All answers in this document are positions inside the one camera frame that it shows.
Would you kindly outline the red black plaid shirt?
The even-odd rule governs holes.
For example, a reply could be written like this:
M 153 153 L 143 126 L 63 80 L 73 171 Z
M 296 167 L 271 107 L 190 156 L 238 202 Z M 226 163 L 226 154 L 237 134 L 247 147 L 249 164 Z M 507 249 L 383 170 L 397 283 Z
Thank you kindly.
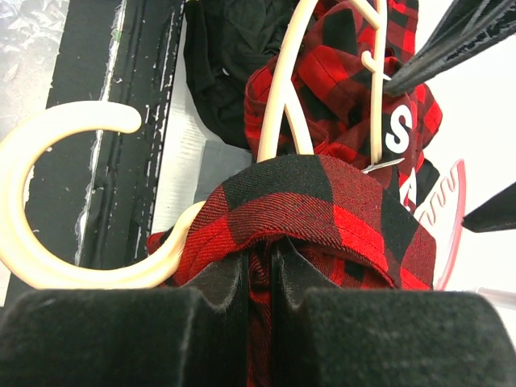
M 443 113 L 427 85 L 382 98 L 383 154 L 398 164 L 369 171 L 371 74 L 361 57 L 375 31 L 349 1 L 321 1 L 292 82 L 314 147 L 298 155 L 287 123 L 277 157 L 224 181 L 193 221 L 173 280 L 249 253 L 249 386 L 270 386 L 273 244 L 288 237 L 343 288 L 432 288 L 435 240 L 414 219 L 438 172 L 423 155 Z

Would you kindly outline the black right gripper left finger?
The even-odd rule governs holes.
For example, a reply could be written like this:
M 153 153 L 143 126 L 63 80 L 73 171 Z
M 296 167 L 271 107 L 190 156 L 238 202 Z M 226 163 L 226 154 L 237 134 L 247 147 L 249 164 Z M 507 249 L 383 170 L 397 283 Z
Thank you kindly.
M 248 258 L 179 288 L 39 290 L 1 321 L 4 386 L 243 386 Z

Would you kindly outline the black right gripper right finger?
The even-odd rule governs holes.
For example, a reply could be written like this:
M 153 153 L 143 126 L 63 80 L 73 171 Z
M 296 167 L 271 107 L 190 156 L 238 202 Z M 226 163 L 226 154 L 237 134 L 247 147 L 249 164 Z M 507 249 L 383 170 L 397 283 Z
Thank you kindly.
M 272 255 L 276 386 L 512 386 L 495 309 L 459 292 L 341 289 L 289 245 Z

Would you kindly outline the cream plastic hanger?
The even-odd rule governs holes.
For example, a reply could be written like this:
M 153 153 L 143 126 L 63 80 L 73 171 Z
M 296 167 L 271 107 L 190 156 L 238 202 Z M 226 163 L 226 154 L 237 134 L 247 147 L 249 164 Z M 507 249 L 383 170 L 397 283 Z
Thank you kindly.
M 33 289 L 153 287 L 177 268 L 205 136 L 181 59 L 182 1 L 24 1 L 50 22 L 2 101 L 42 106 L 1 142 L 1 261 Z

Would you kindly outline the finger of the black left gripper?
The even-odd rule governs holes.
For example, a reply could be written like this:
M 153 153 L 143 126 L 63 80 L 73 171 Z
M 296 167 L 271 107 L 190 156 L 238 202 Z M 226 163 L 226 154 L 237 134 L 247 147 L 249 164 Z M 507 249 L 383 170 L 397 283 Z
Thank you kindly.
M 510 185 L 465 215 L 462 225 L 476 233 L 514 230 L 515 213 L 515 186 Z
M 455 0 L 422 48 L 387 81 L 385 92 L 407 92 L 514 33 L 514 0 Z

